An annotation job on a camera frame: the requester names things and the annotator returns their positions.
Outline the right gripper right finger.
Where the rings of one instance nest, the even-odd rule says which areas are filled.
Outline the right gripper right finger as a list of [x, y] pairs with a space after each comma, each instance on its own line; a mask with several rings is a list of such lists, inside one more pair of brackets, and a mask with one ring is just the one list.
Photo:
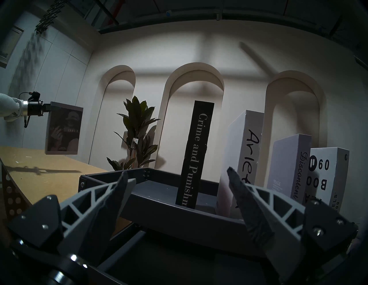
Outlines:
[[280, 283], [319, 281], [343, 261], [357, 235], [356, 224], [316, 198], [303, 206], [280, 192], [245, 183], [231, 167], [227, 175], [247, 233]]

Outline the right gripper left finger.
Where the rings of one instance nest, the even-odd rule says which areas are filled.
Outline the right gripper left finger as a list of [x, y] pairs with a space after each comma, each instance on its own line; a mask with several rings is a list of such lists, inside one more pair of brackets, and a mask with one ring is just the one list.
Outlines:
[[47, 195], [14, 218], [8, 229], [33, 251], [53, 256], [74, 254], [97, 265], [136, 179], [123, 171], [117, 182], [94, 186], [59, 203]]

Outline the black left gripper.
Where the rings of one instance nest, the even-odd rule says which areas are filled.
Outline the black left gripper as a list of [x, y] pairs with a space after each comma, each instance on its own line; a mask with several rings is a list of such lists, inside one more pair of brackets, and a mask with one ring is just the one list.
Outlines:
[[30, 99], [28, 100], [27, 106], [27, 116], [43, 116], [44, 112], [51, 112], [53, 110], [53, 106], [49, 104], [43, 104], [43, 100], [39, 99]]

